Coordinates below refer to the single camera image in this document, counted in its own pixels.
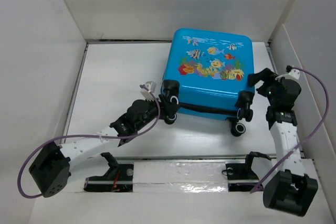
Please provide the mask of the blue kids suitcase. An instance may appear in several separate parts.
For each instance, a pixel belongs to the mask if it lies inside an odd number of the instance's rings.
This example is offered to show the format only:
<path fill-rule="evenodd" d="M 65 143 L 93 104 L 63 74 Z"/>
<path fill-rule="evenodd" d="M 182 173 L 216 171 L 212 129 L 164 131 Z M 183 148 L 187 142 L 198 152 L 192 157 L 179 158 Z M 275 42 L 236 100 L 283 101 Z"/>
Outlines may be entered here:
<path fill-rule="evenodd" d="M 233 136 L 250 122 L 255 89 L 247 84 L 254 73 L 253 44 L 244 35 L 180 28 L 173 36 L 161 96 L 179 105 L 178 112 L 228 120 Z"/>

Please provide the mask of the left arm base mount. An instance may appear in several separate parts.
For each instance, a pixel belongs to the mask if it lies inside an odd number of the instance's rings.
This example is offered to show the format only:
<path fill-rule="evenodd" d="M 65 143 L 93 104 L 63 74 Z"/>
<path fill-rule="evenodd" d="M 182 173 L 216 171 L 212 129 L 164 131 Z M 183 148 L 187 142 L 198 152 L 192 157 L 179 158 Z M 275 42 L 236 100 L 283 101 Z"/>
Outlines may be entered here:
<path fill-rule="evenodd" d="M 88 177 L 83 190 L 89 193 L 131 193 L 133 192 L 134 164 L 118 163 L 108 152 L 101 153 L 108 169 L 101 176 Z"/>

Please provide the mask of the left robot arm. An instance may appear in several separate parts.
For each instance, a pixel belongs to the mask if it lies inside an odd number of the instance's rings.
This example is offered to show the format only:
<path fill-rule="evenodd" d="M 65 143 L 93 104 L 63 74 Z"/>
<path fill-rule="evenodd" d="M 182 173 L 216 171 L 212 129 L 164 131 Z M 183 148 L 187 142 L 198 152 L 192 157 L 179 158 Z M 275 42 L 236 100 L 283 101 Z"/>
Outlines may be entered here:
<path fill-rule="evenodd" d="M 136 100 L 120 116 L 97 135 L 77 136 L 74 142 L 57 145 L 46 144 L 29 168 L 42 197 L 59 193 L 75 180 L 99 177 L 102 180 L 117 180 L 120 169 L 112 150 L 145 134 L 148 124 L 164 120 L 173 124 L 179 110 L 175 95 L 160 95 L 153 101 Z"/>

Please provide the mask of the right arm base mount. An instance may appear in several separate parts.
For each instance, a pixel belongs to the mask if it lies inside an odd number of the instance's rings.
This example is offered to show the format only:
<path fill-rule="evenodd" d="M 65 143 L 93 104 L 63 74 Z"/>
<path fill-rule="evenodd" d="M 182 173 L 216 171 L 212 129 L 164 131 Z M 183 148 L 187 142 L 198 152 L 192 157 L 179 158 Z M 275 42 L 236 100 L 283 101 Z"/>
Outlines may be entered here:
<path fill-rule="evenodd" d="M 225 164 L 222 174 L 228 180 L 229 192 L 247 192 L 257 184 L 259 177 L 252 170 L 252 164 L 260 158 L 262 161 L 271 161 L 267 154 L 250 152 L 246 155 L 244 163 L 234 161 Z"/>

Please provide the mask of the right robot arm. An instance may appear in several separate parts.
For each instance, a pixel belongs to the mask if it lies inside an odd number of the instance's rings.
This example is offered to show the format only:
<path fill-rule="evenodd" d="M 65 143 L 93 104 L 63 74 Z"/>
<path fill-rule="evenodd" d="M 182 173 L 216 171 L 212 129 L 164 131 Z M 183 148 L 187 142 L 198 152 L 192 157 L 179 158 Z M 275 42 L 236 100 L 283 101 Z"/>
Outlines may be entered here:
<path fill-rule="evenodd" d="M 274 140 L 277 162 L 273 164 L 267 155 L 251 152 L 250 161 L 242 168 L 246 177 L 259 178 L 252 191 L 263 188 L 262 201 L 266 208 L 303 217 L 317 193 L 318 182 L 308 176 L 297 141 L 298 123 L 293 107 L 301 93 L 299 77 L 299 70 L 293 68 L 282 75 L 268 68 L 248 75 L 249 87 L 263 82 L 257 92 L 269 102 L 266 121 Z"/>

